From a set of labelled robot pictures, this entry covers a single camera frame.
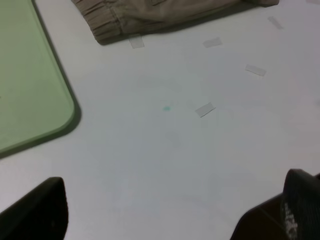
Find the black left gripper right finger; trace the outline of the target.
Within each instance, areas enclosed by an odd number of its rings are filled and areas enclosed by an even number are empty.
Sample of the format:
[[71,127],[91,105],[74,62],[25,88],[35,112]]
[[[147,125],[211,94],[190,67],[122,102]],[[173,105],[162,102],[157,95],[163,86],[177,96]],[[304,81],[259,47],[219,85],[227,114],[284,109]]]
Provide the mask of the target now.
[[318,240],[320,176],[290,169],[281,194],[248,210],[238,221],[233,240]]

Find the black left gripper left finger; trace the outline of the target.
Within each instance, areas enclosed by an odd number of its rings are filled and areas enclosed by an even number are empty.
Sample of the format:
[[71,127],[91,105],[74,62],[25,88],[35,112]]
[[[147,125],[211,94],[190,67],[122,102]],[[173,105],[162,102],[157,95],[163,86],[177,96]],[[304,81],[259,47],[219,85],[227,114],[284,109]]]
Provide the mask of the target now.
[[0,213],[0,238],[63,240],[68,223],[64,180],[50,177]]

